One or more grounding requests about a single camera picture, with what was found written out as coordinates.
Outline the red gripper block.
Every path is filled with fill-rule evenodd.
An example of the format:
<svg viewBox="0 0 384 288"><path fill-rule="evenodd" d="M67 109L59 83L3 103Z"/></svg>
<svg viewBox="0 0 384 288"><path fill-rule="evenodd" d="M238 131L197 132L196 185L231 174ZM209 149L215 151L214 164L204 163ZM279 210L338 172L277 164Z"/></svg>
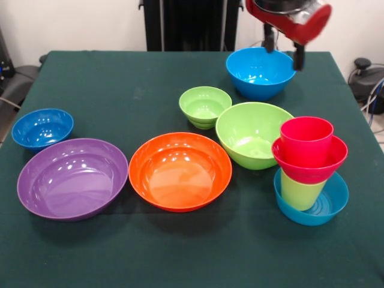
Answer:
<svg viewBox="0 0 384 288"><path fill-rule="evenodd" d="M263 23L263 47L272 53L274 28L294 43L293 69L301 71L305 64L305 46L326 26L332 6L325 1L246 1L247 11Z"/></svg>

